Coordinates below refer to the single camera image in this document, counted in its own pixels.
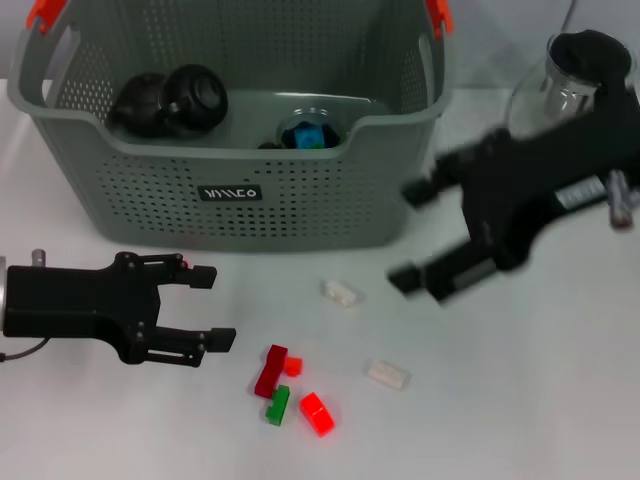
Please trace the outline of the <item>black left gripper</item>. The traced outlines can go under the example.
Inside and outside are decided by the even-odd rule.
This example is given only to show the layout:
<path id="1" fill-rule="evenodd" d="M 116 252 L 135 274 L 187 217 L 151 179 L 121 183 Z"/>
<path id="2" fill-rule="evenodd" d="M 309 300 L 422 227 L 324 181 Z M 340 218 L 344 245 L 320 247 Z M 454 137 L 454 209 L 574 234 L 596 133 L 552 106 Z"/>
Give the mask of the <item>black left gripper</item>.
<path id="1" fill-rule="evenodd" d="M 182 254 L 127 258 L 103 269 L 10 266 L 2 331 L 9 338 L 95 339 L 125 364 L 201 365 L 206 353 L 228 353 L 235 328 L 188 331 L 155 327 L 158 286 L 211 289 L 218 271 L 191 266 Z"/>

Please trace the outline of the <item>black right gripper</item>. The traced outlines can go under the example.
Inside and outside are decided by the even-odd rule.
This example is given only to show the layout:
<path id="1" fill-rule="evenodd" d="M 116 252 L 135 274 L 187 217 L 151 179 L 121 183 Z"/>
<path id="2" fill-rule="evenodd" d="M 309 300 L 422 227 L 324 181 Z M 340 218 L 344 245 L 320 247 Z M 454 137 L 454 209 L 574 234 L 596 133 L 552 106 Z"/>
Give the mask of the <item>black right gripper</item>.
<path id="1" fill-rule="evenodd" d="M 436 159 L 428 176 L 402 188 L 409 205 L 427 205 L 460 186 L 471 240 L 424 264 L 388 272 L 403 295 L 426 292 L 442 303 L 497 269 L 517 269 L 548 224 L 602 199 L 565 205 L 557 197 L 561 190 L 593 177 L 608 182 L 611 173 L 625 181 L 616 190 L 620 196 L 638 189 L 639 101 L 633 89 L 611 87 L 597 94 L 592 111 L 536 137 L 507 139 L 479 155 L 479 146 L 450 151 Z"/>

